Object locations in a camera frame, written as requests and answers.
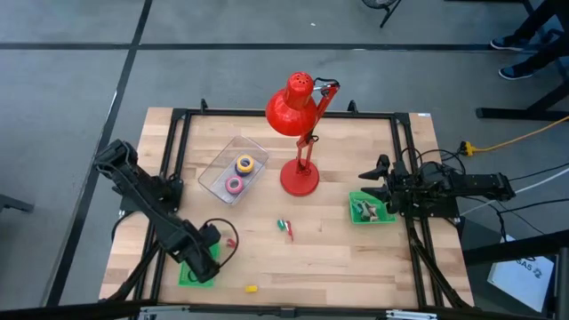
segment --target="black floor line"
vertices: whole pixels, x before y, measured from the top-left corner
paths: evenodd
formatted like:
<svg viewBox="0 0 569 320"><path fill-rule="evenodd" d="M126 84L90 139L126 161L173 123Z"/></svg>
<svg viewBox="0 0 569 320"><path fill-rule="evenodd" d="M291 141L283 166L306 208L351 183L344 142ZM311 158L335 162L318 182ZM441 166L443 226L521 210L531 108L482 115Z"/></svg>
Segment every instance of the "black floor line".
<svg viewBox="0 0 569 320"><path fill-rule="evenodd" d="M112 43L0 43L0 50L129 50L131 44Z"/></svg>
<svg viewBox="0 0 569 320"><path fill-rule="evenodd" d="M529 52L539 49L531 45ZM497 52L489 44L113 44L113 43L0 43L5 50L78 51L199 51L199 50L335 50L401 52Z"/></svg>
<svg viewBox="0 0 569 320"><path fill-rule="evenodd" d="M140 14L139 23L136 27L134 37L132 38L132 46L140 42L142 32L146 26L151 5L152 0L145 0L144 6L142 7L142 12ZM48 288L46 288L46 291L49 290L49 293L46 294L47 297L45 300L45 305L47 307L54 307L60 304L61 295L65 289L65 283L68 279L69 270L71 269L73 258L75 257L76 249L81 238L81 233L83 231L83 226L87 219L87 213L89 212L89 207L91 206L92 196L94 194L95 187L97 186L97 179L99 178L99 174L94 170L92 166L93 159L95 155L104 149L110 141L113 128L115 127L116 118L118 116L118 111L121 107L121 102L123 101L124 90L128 84L128 79L132 71L132 65L134 64L134 59L136 58L136 52L136 50L131 49L126 55L123 71L121 72L118 84L116 85L115 97L111 102L107 120L103 125L97 148L95 149L91 162L89 164L89 172L87 173L87 177L84 181L81 192L79 193L81 196L77 199L75 210L73 211L73 222L71 224L71 229L69 230L67 239L64 240L65 246L62 246L63 251L60 252L60 255L58 255L58 258L60 257L60 259L59 263L56 262L57 269L55 269L55 272L52 273L52 278L50 279L52 282L48 283Z"/></svg>

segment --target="green plate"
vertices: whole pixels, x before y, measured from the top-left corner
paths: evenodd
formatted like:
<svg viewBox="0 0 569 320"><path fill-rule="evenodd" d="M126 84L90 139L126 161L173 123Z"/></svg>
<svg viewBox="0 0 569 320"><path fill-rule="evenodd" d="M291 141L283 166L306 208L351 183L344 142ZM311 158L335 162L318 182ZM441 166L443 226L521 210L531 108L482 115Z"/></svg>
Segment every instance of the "green plate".
<svg viewBox="0 0 569 320"><path fill-rule="evenodd" d="M377 221L362 220L361 215L357 213L356 200L367 201L370 205L375 205L379 219ZM354 224L385 224L397 221L396 215L389 214L383 202L362 191L352 191L349 193L349 214L352 216L352 222Z"/></svg>
<svg viewBox="0 0 569 320"><path fill-rule="evenodd" d="M210 247L210 254L214 260L217 260L220 257L220 243L214 244ZM188 277L188 273L191 272L191 278L196 279L196 275L194 275L193 271L189 270L189 266L186 262L182 262L180 268L180 278L178 279L178 286L186 286L186 287L194 287L194 288L211 288L213 287L213 283L215 277L211 278L210 280L200 284L198 281L190 281Z"/></svg>

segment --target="yellow cable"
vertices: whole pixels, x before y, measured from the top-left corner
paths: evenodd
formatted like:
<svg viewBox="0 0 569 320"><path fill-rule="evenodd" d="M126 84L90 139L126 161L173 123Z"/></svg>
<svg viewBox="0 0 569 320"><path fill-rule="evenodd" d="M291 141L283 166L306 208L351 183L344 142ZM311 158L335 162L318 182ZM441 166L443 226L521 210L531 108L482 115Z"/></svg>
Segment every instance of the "yellow cable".
<svg viewBox="0 0 569 320"><path fill-rule="evenodd" d="M512 140L510 140L510 141L502 142L502 143L499 143L499 144L497 144L497 145L495 145L495 146L491 146L491 147L488 147L488 148L476 148L476 147L472 146L472 153L474 153L474 152L492 151L492 150L495 150L495 149L497 149L497 148L501 148L501 147L504 147L504 146L508 146L508 144L511 144L511 143L520 141L520 140L525 139L525 138L527 138L527 137L531 137L531 136L533 136L534 134L537 134L537 133L540 133L540 132L544 132L544 131L548 130L549 128L553 127L554 125L561 124L561 123L564 122L565 120L569 120L569 116L566 116L566 117L564 117L563 119L557 120L557 121L554 122L553 124L547 125L547 126L541 128L540 130L536 130L536 131L534 131L534 132L529 132L529 133L527 133L527 134L525 134L525 135L523 135L523 136L521 136L521 137L517 137L517 138L512 139Z"/></svg>

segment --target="red desk lamp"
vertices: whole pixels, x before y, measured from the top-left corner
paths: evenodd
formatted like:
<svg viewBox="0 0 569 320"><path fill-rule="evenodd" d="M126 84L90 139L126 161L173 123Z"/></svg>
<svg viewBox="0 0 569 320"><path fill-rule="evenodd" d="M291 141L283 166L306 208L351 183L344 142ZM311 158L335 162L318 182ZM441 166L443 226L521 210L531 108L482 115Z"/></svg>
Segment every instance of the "red desk lamp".
<svg viewBox="0 0 569 320"><path fill-rule="evenodd" d="M316 81L323 84L316 86ZM267 120L273 129L283 135L301 136L296 142L296 159L287 162L281 170L281 184L293 196L306 196L317 188L319 173L310 162L310 155L318 137L312 132L339 89L336 80L316 78L313 81L309 74L296 72L289 77L286 87L268 101ZM322 93L318 106L312 99L314 91ZM302 159L302 149L306 146L309 147L306 159Z"/></svg>

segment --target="chair leg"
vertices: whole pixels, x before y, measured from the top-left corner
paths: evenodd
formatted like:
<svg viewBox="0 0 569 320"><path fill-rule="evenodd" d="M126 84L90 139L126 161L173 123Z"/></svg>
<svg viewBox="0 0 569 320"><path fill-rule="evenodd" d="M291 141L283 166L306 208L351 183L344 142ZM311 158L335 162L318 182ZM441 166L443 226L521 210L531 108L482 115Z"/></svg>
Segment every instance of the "chair leg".
<svg viewBox="0 0 569 320"><path fill-rule="evenodd" d="M0 206L0 211L4 208L13 208L22 212L32 212L34 210L34 205L4 195L0 195Z"/></svg>
<svg viewBox="0 0 569 320"><path fill-rule="evenodd" d="M399 6L400 3L401 3L401 0L397 0L395 5L393 6L393 9L385 8L385 11L387 13L383 17L383 20L381 21L380 28L383 28L383 26L385 26L385 23L389 20L389 17L391 17L391 14L393 14L393 12Z"/></svg>

